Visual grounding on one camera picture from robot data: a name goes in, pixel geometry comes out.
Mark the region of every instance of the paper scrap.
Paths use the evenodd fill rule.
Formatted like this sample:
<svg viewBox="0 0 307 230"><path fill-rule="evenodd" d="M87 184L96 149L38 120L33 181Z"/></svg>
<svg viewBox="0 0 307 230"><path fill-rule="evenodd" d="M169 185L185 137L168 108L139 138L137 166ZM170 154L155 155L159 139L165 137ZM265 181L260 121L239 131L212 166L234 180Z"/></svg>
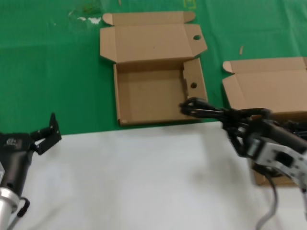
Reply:
<svg viewBox="0 0 307 230"><path fill-rule="evenodd" d="M243 54L243 47L244 47L244 46L241 46L241 48L240 48L240 52L239 52L240 55Z"/></svg>
<svg viewBox="0 0 307 230"><path fill-rule="evenodd" d="M77 19L80 19L80 20L82 20L82 21L85 21L85 20L86 20L86 18L84 18L84 17L79 17L79 18L77 18Z"/></svg>
<svg viewBox="0 0 307 230"><path fill-rule="evenodd" d="M98 24L101 20L101 17L99 17L99 18L88 18L88 20L90 20L91 23L93 23L93 24Z"/></svg>

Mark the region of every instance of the white stain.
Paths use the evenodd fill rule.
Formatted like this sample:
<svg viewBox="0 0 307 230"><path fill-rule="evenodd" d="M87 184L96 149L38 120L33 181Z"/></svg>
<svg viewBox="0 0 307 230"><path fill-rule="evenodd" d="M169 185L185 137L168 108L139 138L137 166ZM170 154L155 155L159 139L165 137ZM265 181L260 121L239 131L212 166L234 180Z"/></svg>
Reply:
<svg viewBox="0 0 307 230"><path fill-rule="evenodd" d="M79 17L79 18L77 18L77 19L80 19L80 20L82 20L82 21L85 21L85 20L86 20L86 18L84 18L84 17Z"/></svg>
<svg viewBox="0 0 307 230"><path fill-rule="evenodd" d="M93 24L98 24L101 20L101 17L99 17L99 18L88 18L88 20L90 20L91 23L93 23Z"/></svg>

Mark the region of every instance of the table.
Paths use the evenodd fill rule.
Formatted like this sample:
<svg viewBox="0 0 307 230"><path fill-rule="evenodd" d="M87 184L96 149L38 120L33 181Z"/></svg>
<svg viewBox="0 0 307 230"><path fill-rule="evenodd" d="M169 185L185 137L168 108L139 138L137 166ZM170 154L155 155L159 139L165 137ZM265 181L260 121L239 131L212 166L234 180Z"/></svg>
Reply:
<svg viewBox="0 0 307 230"><path fill-rule="evenodd" d="M112 65L99 57L99 29L106 25L97 19L105 12L182 10L195 11L207 41L201 62L215 106L227 105L223 61L307 55L306 0L121 0L121 6L118 0L2 0L1 132L39 129L51 112L63 134L121 129Z"/></svg>
<svg viewBox="0 0 307 230"><path fill-rule="evenodd" d="M279 188L263 230L304 229L297 188ZM16 230L251 230L269 188L250 179L218 122L64 136L33 157Z"/></svg>

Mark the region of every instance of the cardboard box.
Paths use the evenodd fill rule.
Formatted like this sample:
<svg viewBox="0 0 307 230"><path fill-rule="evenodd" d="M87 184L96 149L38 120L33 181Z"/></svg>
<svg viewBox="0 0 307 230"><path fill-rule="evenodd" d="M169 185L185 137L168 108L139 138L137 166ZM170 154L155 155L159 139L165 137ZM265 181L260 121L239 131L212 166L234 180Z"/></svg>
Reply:
<svg viewBox="0 0 307 230"><path fill-rule="evenodd" d="M273 119L307 121L307 58L269 58L226 61L223 68L234 75L223 85L232 108L268 108ZM259 185L268 185L255 173ZM278 185L294 185L287 177L274 179Z"/></svg>
<svg viewBox="0 0 307 230"><path fill-rule="evenodd" d="M182 121L179 104L207 99L199 58L207 49L201 28L184 24L193 12L104 14L100 55L114 61L117 116L121 125Z"/></svg>

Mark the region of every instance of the box lid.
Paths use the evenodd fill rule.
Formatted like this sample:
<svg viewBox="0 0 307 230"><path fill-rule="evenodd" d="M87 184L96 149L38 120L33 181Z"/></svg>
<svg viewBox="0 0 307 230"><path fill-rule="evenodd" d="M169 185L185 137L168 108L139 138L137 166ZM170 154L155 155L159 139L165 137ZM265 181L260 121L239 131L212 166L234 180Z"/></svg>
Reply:
<svg viewBox="0 0 307 230"><path fill-rule="evenodd" d="M184 24L194 18L190 12L108 14L103 18L116 26L100 30L100 55L116 63L192 59L207 49L200 26ZM123 25L125 18L131 24Z"/></svg>
<svg viewBox="0 0 307 230"><path fill-rule="evenodd" d="M158 25L187 23L195 19L193 11L105 13L102 16L109 25Z"/></svg>
<svg viewBox="0 0 307 230"><path fill-rule="evenodd" d="M224 62L224 70L234 73L223 80L231 107L307 111L306 61L289 57Z"/></svg>

